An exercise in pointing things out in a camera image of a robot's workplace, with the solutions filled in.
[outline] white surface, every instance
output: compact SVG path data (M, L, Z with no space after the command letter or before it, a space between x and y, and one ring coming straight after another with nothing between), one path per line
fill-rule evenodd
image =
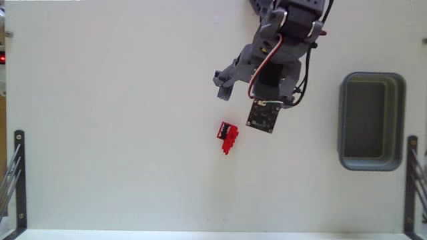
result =
M246 0L8 1L9 153L24 129L29 228L401 233L404 164L340 165L338 94L354 71L403 75L404 135L425 146L426 8L336 1L307 96L269 135L244 127L246 84L225 102L211 81L258 26ZM223 120L241 128L227 157Z
M28 230L17 240L408 240L403 234L200 233Z

